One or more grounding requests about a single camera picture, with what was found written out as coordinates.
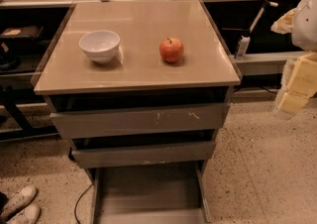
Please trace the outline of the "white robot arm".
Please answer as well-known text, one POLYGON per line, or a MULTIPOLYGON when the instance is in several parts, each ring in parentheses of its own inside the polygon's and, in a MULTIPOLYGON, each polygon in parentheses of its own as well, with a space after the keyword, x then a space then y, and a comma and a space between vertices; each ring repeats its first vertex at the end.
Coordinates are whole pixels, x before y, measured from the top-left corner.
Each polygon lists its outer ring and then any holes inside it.
POLYGON ((275 98, 275 116, 290 119, 317 92, 317 0, 301 0, 271 29, 279 34, 290 33, 292 43, 306 51, 306 55, 286 61, 275 98))

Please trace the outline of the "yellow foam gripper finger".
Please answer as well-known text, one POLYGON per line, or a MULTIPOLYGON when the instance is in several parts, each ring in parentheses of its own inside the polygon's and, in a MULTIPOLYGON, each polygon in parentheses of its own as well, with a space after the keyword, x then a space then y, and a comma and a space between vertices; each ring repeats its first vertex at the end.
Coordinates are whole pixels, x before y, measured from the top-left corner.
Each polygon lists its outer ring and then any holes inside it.
POLYGON ((276 96, 278 115, 296 115, 317 93, 317 54, 288 59, 276 96))
POLYGON ((291 9, 283 16, 281 16, 277 21, 275 21, 270 29, 278 34, 288 34, 293 31, 293 17, 295 10, 291 9))

